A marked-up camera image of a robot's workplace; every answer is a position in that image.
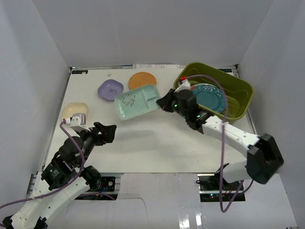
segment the purple dish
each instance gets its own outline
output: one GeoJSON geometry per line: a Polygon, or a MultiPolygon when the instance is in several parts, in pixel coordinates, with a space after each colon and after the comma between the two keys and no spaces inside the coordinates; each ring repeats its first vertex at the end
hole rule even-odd
{"type": "Polygon", "coordinates": [[[123,84],[116,80],[106,80],[97,90],[100,97],[107,101],[114,101],[115,97],[122,94],[124,90],[123,84]]]}

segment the light green rectangular tray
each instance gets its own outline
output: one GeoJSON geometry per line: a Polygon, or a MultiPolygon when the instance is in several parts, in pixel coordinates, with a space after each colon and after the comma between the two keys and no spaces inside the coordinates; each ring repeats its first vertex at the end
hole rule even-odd
{"type": "Polygon", "coordinates": [[[120,119],[128,120],[159,109],[156,101],[160,99],[155,85],[145,85],[125,92],[114,100],[120,119]]]}

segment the orange round coaster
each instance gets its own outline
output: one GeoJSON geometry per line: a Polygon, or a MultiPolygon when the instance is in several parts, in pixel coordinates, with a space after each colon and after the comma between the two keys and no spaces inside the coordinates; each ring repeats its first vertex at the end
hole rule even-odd
{"type": "Polygon", "coordinates": [[[128,86],[130,90],[136,89],[138,87],[148,85],[148,84],[154,84],[157,85],[157,80],[154,77],[154,75],[147,73],[147,72],[139,72],[132,77],[130,77],[128,86]]]}

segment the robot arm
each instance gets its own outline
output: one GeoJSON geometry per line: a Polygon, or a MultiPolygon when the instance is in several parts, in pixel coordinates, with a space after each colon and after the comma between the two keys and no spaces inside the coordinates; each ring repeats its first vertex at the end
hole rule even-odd
{"type": "MultiPolygon", "coordinates": [[[[180,114],[193,130],[222,140],[222,120],[200,108],[190,88],[188,80],[184,80],[177,90],[171,89],[165,97],[157,100],[157,104],[166,112],[180,114]]],[[[226,123],[225,142],[245,157],[243,162],[225,165],[223,177],[226,183],[253,179],[266,184],[284,163],[274,138],[269,134],[254,135],[226,123]]]]}
{"type": "MultiPolygon", "coordinates": [[[[116,125],[103,126],[94,123],[95,127],[85,126],[85,116],[75,114],[66,119],[66,123],[80,136],[73,139],[81,148],[85,160],[88,159],[95,146],[112,143],[116,125]]],[[[31,194],[32,200],[27,201],[13,216],[6,217],[3,224],[7,229],[45,229],[54,217],[71,201],[85,191],[95,191],[101,186],[101,175],[92,166],[86,167],[67,187],[53,195],[35,198],[49,194],[53,189],[62,188],[76,176],[76,168],[81,167],[81,155],[73,142],[68,138],[56,152],[52,161],[41,173],[40,179],[31,194]]]]}

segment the white enclosure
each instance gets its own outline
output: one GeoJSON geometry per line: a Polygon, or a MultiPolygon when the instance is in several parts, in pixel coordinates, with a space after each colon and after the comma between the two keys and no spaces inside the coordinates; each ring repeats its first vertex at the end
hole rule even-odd
{"type": "MultiPolygon", "coordinates": [[[[259,134],[276,138],[299,228],[303,206],[303,0],[0,1],[0,205],[24,198],[49,146],[68,67],[239,64],[259,134]]],[[[1,210],[0,221],[20,205],[1,210]]]]}

